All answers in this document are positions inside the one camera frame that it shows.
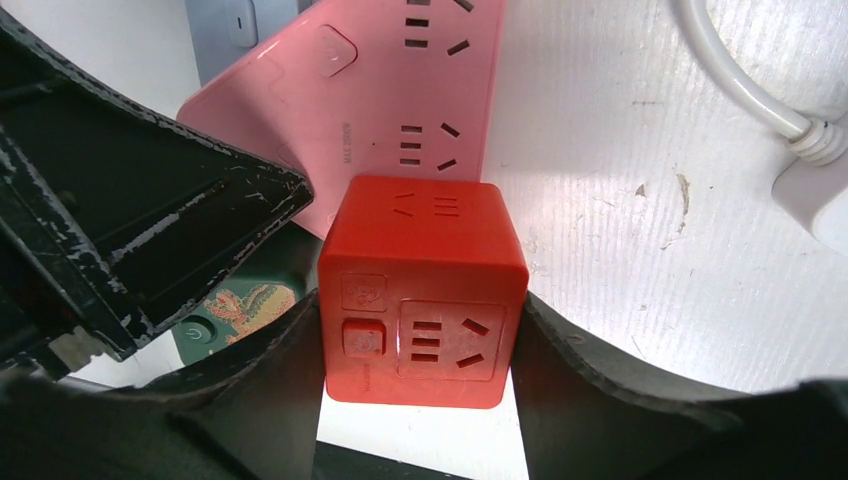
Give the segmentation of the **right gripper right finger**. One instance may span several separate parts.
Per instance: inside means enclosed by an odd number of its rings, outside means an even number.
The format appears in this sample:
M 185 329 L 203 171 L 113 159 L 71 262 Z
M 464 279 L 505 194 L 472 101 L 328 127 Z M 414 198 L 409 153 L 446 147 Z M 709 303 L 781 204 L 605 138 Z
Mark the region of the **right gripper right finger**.
M 843 479 L 847 383 L 701 383 L 524 303 L 511 373 L 533 479 Z

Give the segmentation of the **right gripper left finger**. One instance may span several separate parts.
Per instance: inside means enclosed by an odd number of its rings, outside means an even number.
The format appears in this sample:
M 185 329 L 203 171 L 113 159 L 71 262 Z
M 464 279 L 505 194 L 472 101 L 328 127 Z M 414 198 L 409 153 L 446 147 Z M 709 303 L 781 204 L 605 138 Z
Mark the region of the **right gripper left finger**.
M 307 479 L 325 370 L 319 297 L 141 388 L 1 377 L 5 479 Z

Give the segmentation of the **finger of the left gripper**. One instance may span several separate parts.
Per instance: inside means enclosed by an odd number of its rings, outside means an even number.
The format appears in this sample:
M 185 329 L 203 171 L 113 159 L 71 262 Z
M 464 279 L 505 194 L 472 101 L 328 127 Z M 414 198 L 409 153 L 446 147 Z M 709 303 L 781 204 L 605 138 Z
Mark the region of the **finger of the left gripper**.
M 312 202 L 307 179 L 101 83 L 1 16 L 1 359 L 132 356 Z

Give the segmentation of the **red cube socket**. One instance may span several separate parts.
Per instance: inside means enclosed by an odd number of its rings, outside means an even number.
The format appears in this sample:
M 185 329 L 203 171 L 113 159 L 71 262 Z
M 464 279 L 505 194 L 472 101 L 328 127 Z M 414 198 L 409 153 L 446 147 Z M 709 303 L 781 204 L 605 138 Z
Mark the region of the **red cube socket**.
M 355 178 L 319 262 L 326 390 L 339 402 L 489 409 L 528 289 L 494 185 Z

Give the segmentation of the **pink triangular power strip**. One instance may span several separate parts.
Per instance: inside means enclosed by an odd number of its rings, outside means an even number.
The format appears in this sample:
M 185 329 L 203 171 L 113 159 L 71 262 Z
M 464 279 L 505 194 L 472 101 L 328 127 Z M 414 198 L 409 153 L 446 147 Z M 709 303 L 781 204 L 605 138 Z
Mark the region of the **pink triangular power strip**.
M 303 173 L 324 237 L 361 174 L 480 178 L 506 5 L 321 1 L 192 95 L 180 123 Z

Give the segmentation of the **white power strip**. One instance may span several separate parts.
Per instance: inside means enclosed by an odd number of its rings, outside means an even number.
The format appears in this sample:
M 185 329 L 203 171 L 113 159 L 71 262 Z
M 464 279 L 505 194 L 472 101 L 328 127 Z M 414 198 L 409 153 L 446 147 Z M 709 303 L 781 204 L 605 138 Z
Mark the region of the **white power strip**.
M 847 154 L 823 166 L 793 162 L 771 195 L 814 239 L 847 255 Z

